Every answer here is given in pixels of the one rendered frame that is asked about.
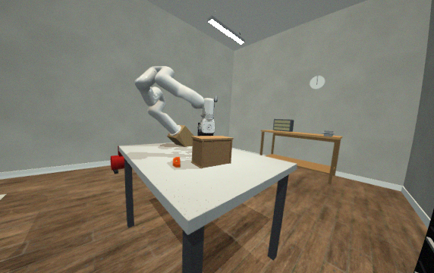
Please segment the orange spirit level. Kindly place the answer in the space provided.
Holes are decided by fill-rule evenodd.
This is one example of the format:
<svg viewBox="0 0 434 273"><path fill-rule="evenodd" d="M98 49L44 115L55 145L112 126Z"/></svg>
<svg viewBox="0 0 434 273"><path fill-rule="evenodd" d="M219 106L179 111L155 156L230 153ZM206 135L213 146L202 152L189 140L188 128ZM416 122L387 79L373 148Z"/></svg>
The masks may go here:
<svg viewBox="0 0 434 273"><path fill-rule="evenodd" d="M173 158L173 166L175 166L176 168L180 168L181 167L180 157Z"/></svg>

